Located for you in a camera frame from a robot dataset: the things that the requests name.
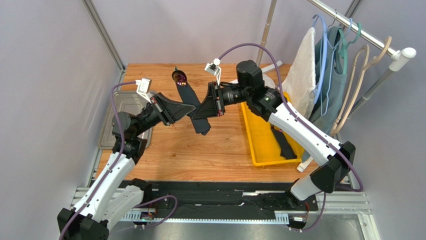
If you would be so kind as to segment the iridescent spoon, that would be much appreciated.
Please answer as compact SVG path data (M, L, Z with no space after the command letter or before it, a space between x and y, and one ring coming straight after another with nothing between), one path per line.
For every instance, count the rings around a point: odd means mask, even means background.
M182 70L178 69L177 66L174 67L174 71L172 72L171 77L178 87L186 87L188 84L188 78L186 74Z

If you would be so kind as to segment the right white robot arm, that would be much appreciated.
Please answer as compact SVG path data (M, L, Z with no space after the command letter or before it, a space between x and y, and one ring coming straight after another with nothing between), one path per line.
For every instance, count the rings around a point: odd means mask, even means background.
M249 110L278 127L300 144L318 164L309 175L297 179L286 191L293 201L304 201L320 192L332 193L350 171L355 146L340 143L300 114L279 90L265 85L263 72L252 60L236 66L237 83L208 84L207 95L193 112L194 120L219 117L225 107L245 102Z

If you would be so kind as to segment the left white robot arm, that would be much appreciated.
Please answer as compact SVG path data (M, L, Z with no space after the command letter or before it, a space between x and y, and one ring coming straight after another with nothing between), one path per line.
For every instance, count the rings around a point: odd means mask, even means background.
M171 100L160 92L152 95L137 115L112 108L112 134L116 138L112 154L86 194L71 209L59 212L61 240L106 240L127 212L137 204L143 205L149 183L141 179L135 179L124 193L111 199L144 154L148 141L139 136L159 123L170 126L195 110L194 105Z

